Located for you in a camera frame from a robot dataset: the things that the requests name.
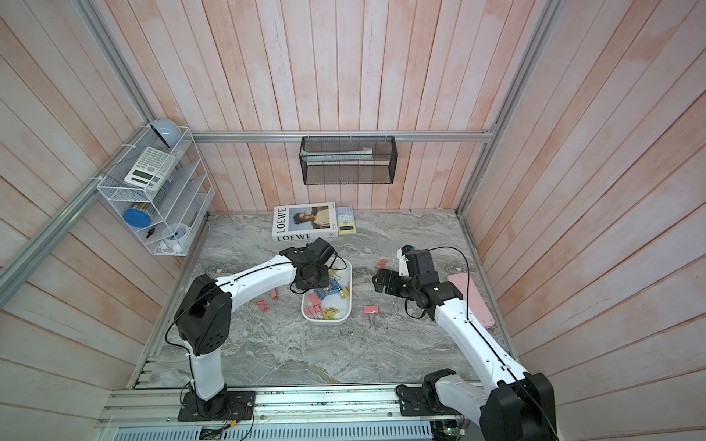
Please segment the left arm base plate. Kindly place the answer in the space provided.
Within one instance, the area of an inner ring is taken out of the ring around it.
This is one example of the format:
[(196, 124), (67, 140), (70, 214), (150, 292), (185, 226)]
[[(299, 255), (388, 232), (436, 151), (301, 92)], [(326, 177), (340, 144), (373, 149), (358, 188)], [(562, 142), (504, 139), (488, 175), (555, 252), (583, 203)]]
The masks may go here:
[(223, 389), (206, 401), (189, 391), (182, 398), (178, 422), (249, 421), (253, 419), (255, 398), (255, 391)]

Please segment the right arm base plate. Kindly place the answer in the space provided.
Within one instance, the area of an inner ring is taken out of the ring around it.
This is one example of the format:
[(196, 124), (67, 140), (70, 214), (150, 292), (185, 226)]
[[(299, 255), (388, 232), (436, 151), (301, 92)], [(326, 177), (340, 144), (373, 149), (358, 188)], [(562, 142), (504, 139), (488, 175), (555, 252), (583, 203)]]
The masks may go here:
[(402, 416), (457, 415), (456, 411), (441, 403), (431, 386), (410, 387), (404, 384), (395, 387)]

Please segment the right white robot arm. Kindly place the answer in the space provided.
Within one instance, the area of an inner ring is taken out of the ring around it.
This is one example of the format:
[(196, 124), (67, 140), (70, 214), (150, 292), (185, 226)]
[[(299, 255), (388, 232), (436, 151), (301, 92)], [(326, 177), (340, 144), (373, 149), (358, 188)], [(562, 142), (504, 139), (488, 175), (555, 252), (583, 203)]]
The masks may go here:
[(400, 384), (395, 392), (402, 415), (459, 415), (486, 440), (558, 439), (553, 385), (544, 374), (530, 373), (485, 329), (470, 309), (471, 290), (441, 280), (428, 249), (406, 245), (397, 257), (397, 270), (381, 268), (372, 277), (375, 290), (415, 303), (456, 343), (480, 380), (474, 385), (441, 369), (419, 387)]

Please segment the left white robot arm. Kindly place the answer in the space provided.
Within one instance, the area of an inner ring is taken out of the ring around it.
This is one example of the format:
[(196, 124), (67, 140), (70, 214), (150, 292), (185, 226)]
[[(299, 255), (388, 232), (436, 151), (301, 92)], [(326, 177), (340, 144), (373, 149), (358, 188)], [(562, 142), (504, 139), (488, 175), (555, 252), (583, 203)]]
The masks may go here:
[(191, 389), (199, 402), (209, 404), (227, 391), (221, 347), (229, 336), (233, 312), (285, 285), (301, 294), (327, 287), (337, 257), (335, 249), (318, 238), (239, 273), (218, 279), (201, 275), (192, 281), (173, 323), (189, 354)]

